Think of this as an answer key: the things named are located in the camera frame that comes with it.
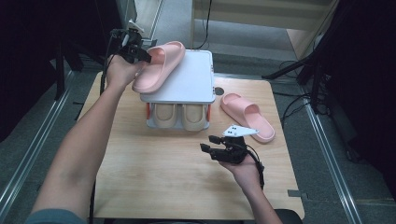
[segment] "table surface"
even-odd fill
[[[99,97],[100,75],[83,107],[84,114]],[[274,208],[294,210],[304,217],[290,155],[281,129],[270,83],[264,80],[215,78],[215,87],[235,92],[257,104],[273,125],[276,138],[260,144],[251,136],[246,143],[258,152],[264,169],[264,192]],[[94,217],[253,219],[248,200],[233,175],[200,149],[208,136],[237,124],[219,106],[211,106],[209,128],[200,132],[152,129],[146,125],[146,103],[128,86],[122,95],[98,172]]]

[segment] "human arm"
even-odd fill
[[[85,219],[93,183],[106,152],[118,103],[126,86],[144,63],[129,64],[114,56],[107,70],[107,87],[62,141],[49,168],[32,213],[69,210]]]
[[[282,223],[260,187],[259,172],[250,155],[246,155],[240,164],[221,161],[220,165],[233,173],[236,183],[247,196],[256,223]]]

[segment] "pink slide sandal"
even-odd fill
[[[184,57],[186,49],[178,41],[148,49],[151,63],[134,80],[132,89],[139,93],[158,90]]]
[[[236,93],[229,93],[221,98],[221,108],[240,125],[256,129],[259,132],[252,137],[259,142],[267,143],[274,139],[275,131],[262,116],[257,105]]]

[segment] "slipper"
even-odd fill
[[[267,143],[274,139],[274,128],[262,116],[259,107],[248,99],[236,93],[229,93],[221,98],[220,106],[240,125],[258,130],[258,133],[252,135],[257,141]]]
[[[148,49],[151,63],[134,80],[132,90],[150,93],[158,90],[184,57],[186,49],[178,41]]]
[[[177,121],[177,105],[155,104],[153,120],[159,128],[172,128]]]
[[[206,125],[204,105],[183,105],[181,122],[187,131],[201,131]]]

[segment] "metal rail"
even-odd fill
[[[26,150],[26,153],[23,156],[17,170],[9,180],[5,190],[2,192],[0,198],[0,223],[4,223],[11,205],[17,198],[18,193],[20,192],[26,177],[29,175],[29,172],[35,163],[35,159],[40,153],[40,150],[43,147],[53,124],[64,107],[64,103],[69,95],[70,88],[72,86],[71,84],[73,83],[74,79],[75,74],[74,72],[70,71],[65,79],[66,89],[64,90],[64,93],[61,95],[58,101],[53,103],[48,115],[44,119],[40,129],[35,135],[35,138],[33,139],[29,148]]]
[[[301,91],[302,93],[308,93],[304,87],[301,87]],[[323,152],[324,159],[332,176],[332,181],[334,182],[335,188],[337,189],[341,203],[344,206],[346,217],[349,223],[362,223],[361,215],[359,214],[358,208],[349,190],[344,175],[338,166],[337,160],[332,153],[332,146],[327,139],[326,133],[324,132],[320,123],[320,119],[318,118],[318,115],[314,113],[311,105],[308,104],[307,99],[304,99],[304,103],[306,104],[306,112],[308,113],[308,117],[311,120],[312,126],[320,144],[320,148]]]

